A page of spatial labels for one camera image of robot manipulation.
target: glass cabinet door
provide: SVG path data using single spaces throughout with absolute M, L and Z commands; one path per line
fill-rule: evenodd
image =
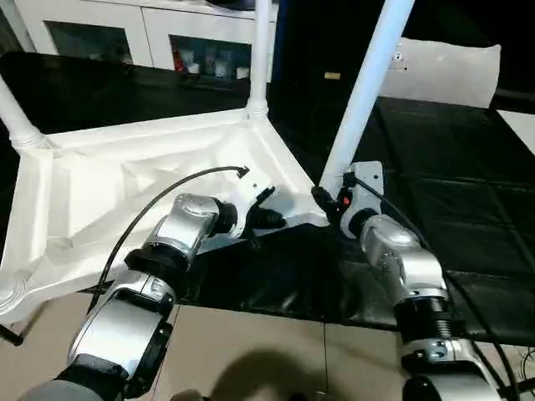
M 15 0 L 38 53 L 152 67 L 141 8 L 83 0 Z
M 132 64 L 125 30 L 80 23 L 45 22 L 58 54 Z

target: floor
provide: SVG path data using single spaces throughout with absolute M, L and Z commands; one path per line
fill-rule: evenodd
M 85 294 L 49 302 L 14 328 L 27 333 L 21 347 L 0 342 L 2 400 L 18 399 L 65 367 L 88 303 Z M 199 307 L 177 307 L 171 320 L 167 357 L 144 401 L 278 401 L 296 393 L 309 401 L 401 400 L 405 376 L 394 333 Z M 482 347 L 499 367 L 492 347 Z M 507 347 L 517 371 L 523 352 Z M 535 362 L 528 367 L 535 373 Z

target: black cable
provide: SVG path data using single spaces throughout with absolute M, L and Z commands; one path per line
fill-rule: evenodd
M 94 306 L 99 301 L 100 294 L 102 293 L 102 290 L 104 288 L 104 283 L 106 282 L 106 277 L 108 276 L 108 273 L 110 272 L 111 265 L 115 257 L 117 256 L 119 249 L 125 243 L 128 235 L 132 232 L 132 230 L 134 230 L 134 227 L 140 222 L 143 216 L 156 204 L 156 202 L 158 202 L 161 198 L 169 194 L 171 191 L 173 191 L 180 185 L 183 185 L 190 180 L 194 180 L 195 178 L 202 177 L 203 175 L 217 173 L 219 171 L 231 171 L 231 170 L 237 171 L 238 175 L 240 176 L 244 176 L 248 172 L 248 169 L 246 167 L 236 167 L 235 165 L 228 165 L 224 167 L 214 167 L 212 169 L 206 169 L 203 171 L 199 171 L 198 173 L 188 175 L 186 178 L 183 178 L 182 180 L 178 180 L 176 183 L 168 186 L 162 192 L 160 192 L 158 195 L 152 198 L 152 200 L 143 208 L 143 210 L 135 217 L 135 219 L 128 225 L 128 227 L 126 227 L 125 232 L 123 232 L 123 234 L 120 236 L 119 240 L 114 246 L 114 249 L 111 251 L 110 256 L 108 257 L 108 260 L 106 261 L 106 264 L 104 265 L 104 270 L 100 274 L 99 283 L 94 289 L 94 294 L 93 294 L 93 297 L 91 298 L 91 303 L 89 304 L 89 309 L 87 312 L 88 313 L 91 312 L 91 309 L 93 309 Z
M 527 354 L 522 358 L 521 371 L 520 371 L 520 374 L 522 376 L 522 380 L 527 380 L 527 373 L 526 373 L 527 360 L 528 359 L 532 359 L 533 360 L 533 355 L 535 355 L 535 349 L 528 348 L 527 349 Z M 535 391 L 529 390 L 529 392 L 532 394 L 533 397 L 535 397 Z
M 106 282 L 103 286 L 102 286 L 102 290 L 100 291 L 100 295 L 104 294 L 106 291 L 108 291 L 111 287 L 111 282 Z M 80 290 L 78 291 L 78 293 L 80 294 L 95 294 L 97 291 L 97 286 L 96 284 L 92 287 L 89 287 L 89 288 L 84 288 L 83 290 Z
M 409 229 L 411 229 L 419 238 L 423 246 L 431 253 L 435 254 L 433 252 L 433 249 L 431 247 L 431 244 L 426 240 L 424 235 L 421 233 L 420 229 L 403 213 L 396 205 L 394 205 L 392 202 L 390 202 L 385 196 L 381 195 L 378 191 L 376 191 L 374 188 L 363 182 L 361 179 L 355 177 L 355 180 L 357 184 L 365 188 L 369 193 L 379 198 L 381 201 L 383 201 L 390 209 L 392 209 L 396 215 L 405 223 L 406 226 L 408 226 Z M 509 363 L 509 360 L 507 359 L 507 355 L 503 351 L 502 345 L 498 342 L 498 338 L 496 334 L 492 331 L 491 327 L 487 323 L 487 320 L 483 317 L 482 313 L 479 310 L 479 307 L 473 302 L 470 295 L 464 287 L 446 270 L 443 270 L 444 278 L 461 294 L 462 298 L 465 300 L 466 305 L 470 308 L 473 315 L 476 317 L 476 320 L 478 321 L 479 325 L 483 327 L 483 330 L 487 333 L 487 336 L 490 338 L 492 345 L 498 352 L 498 356 L 502 360 L 503 367 L 505 368 L 507 372 L 507 378 L 509 379 L 509 382 L 511 384 L 512 388 L 512 401 L 520 401 L 520 392 L 518 391 L 518 383 L 517 379 L 515 377 L 514 372 L 512 371 L 511 364 Z
M 476 351 L 477 356 L 481 359 L 483 364 L 485 365 L 485 368 L 489 371 L 494 381 L 497 383 L 498 388 L 500 390 L 505 389 L 507 386 L 503 382 L 502 378 L 498 374 L 497 370 L 492 366 L 492 363 L 489 362 L 488 358 L 483 353 L 482 349 L 479 348 L 479 345 L 473 340 L 471 340 L 471 345 L 474 347 L 474 350 Z

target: black leather surface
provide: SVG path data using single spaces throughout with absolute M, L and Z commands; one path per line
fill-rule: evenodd
M 247 102 L 242 86 L 210 89 L 171 71 L 35 54 L 9 54 L 0 59 L 0 73 L 47 134 Z M 345 101 L 312 103 L 271 90 L 270 118 L 316 182 Z M 18 163 L 3 138 L 0 228 L 6 226 Z M 498 114 L 380 99 L 355 159 L 384 164 L 385 194 L 425 233 L 500 339 L 535 345 L 535 156 Z M 183 300 L 395 329 L 376 273 L 356 243 L 332 228 L 300 226 L 264 237 L 257 252 L 242 243 L 200 256 Z M 462 300 L 455 296 L 455 302 L 470 334 L 485 338 Z

